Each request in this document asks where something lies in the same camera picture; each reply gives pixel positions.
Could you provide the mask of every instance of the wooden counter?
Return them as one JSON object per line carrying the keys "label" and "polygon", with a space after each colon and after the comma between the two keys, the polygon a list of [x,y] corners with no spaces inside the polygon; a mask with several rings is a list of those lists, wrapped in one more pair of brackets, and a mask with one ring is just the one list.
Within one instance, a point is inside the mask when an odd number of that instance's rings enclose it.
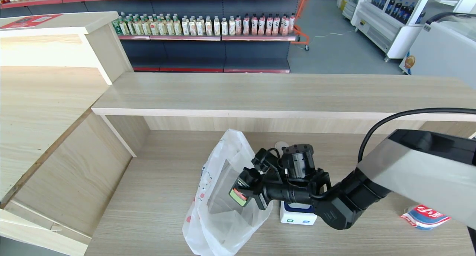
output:
{"label": "wooden counter", "polygon": [[[84,254],[131,159],[90,110],[132,71],[110,24],[117,16],[62,14],[0,29],[2,236]],[[0,26],[20,18],[0,19]]]}
{"label": "wooden counter", "polygon": [[[192,255],[182,226],[196,193],[201,167],[222,132],[151,131],[134,158],[90,242],[86,256]],[[332,184],[355,168],[360,134],[246,132],[254,151],[277,141],[314,146],[317,167]],[[374,136],[368,150],[384,135]],[[413,205],[395,193],[369,207],[348,230],[319,218],[313,226],[281,224],[279,206],[237,255],[474,255],[466,227],[449,221],[432,231],[408,225],[399,215]]]}
{"label": "wooden counter", "polygon": [[[93,105],[98,115],[144,116],[151,130],[364,134],[395,112],[474,107],[453,78],[401,75],[126,73]],[[476,132],[476,117],[421,114],[380,127]]]}

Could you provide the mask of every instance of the glass door fridge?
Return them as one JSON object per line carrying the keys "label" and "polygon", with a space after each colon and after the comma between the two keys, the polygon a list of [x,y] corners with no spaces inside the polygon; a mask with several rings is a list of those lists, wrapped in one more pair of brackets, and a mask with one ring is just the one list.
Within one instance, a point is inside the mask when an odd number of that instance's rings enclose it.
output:
{"label": "glass door fridge", "polygon": [[428,17],[471,10],[475,3],[476,0],[359,0],[351,24],[384,51],[385,61],[403,59]]}

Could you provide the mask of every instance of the refrigerator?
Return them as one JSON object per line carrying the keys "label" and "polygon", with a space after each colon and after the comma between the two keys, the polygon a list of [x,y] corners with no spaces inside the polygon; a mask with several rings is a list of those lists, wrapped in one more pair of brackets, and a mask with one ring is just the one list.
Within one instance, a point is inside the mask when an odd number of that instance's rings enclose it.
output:
{"label": "refrigerator", "polygon": [[446,12],[427,20],[400,68],[410,75],[458,77],[476,89],[476,14]]}

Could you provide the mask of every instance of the white box with blue label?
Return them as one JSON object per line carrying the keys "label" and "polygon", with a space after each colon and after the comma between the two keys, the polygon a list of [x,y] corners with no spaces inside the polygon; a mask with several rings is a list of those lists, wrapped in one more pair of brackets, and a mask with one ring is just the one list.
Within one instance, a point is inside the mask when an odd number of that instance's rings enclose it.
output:
{"label": "white box with blue label", "polygon": [[285,203],[281,201],[281,208],[279,210],[281,222],[284,224],[302,224],[313,225],[318,218],[314,214],[314,207],[311,205],[299,203]]}

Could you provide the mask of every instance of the white plastic bag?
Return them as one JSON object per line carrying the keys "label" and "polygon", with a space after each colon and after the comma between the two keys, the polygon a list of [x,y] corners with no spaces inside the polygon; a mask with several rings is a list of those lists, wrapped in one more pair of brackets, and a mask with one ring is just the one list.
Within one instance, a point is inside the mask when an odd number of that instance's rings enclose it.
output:
{"label": "white plastic bag", "polygon": [[194,254],[232,256],[269,217],[272,203],[260,210],[253,199],[242,207],[229,196],[243,167],[253,168],[254,156],[245,135],[231,129],[211,152],[182,228]]}

